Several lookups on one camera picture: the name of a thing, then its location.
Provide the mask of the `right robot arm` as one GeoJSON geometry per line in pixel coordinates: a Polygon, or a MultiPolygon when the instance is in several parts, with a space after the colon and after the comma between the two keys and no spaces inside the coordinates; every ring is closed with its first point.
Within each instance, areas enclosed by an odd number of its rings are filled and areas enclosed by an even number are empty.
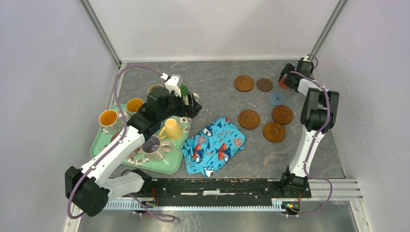
{"type": "Polygon", "coordinates": [[[315,64],[309,60],[310,56],[307,54],[300,58],[296,66],[286,64],[278,78],[286,87],[305,96],[300,116],[302,137],[279,184],[279,191],[285,197],[307,189],[315,152],[325,134],[336,123],[340,94],[328,90],[312,78],[315,64]]]}

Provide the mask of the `dark brown round coaster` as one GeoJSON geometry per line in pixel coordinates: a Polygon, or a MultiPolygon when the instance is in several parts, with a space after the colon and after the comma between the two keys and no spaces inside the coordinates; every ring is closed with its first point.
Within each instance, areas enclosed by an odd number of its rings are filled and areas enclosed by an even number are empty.
{"type": "Polygon", "coordinates": [[[267,78],[261,78],[256,82],[256,86],[262,92],[269,92],[273,88],[273,83],[267,78]]]}

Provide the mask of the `red round coaster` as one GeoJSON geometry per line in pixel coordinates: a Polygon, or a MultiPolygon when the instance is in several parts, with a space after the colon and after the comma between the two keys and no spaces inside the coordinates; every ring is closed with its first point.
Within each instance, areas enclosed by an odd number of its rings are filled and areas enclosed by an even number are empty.
{"type": "Polygon", "coordinates": [[[288,86],[285,85],[284,81],[285,81],[286,77],[281,77],[280,80],[278,81],[278,85],[281,89],[289,89],[288,86]]]}

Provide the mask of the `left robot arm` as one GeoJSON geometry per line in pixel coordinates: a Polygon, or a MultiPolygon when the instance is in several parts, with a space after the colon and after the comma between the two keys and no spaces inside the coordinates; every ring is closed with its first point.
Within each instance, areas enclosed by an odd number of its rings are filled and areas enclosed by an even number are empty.
{"type": "Polygon", "coordinates": [[[164,87],[153,89],[147,101],[125,122],[117,138],[98,156],[80,168],[71,166],[66,170],[64,180],[69,218],[80,218],[84,214],[93,217],[110,200],[129,193],[148,196],[152,184],[139,174],[131,172],[111,179],[111,173],[132,151],[149,140],[164,120],[172,116],[195,118],[202,108],[192,92],[181,97],[164,87]]]}

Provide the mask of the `blue round coaster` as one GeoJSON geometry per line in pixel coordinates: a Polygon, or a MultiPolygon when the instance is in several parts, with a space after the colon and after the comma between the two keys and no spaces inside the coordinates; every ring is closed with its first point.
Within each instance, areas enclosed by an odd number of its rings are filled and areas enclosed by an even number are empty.
{"type": "Polygon", "coordinates": [[[273,92],[269,95],[268,101],[273,106],[283,105],[285,102],[285,96],[281,92],[273,92]]]}

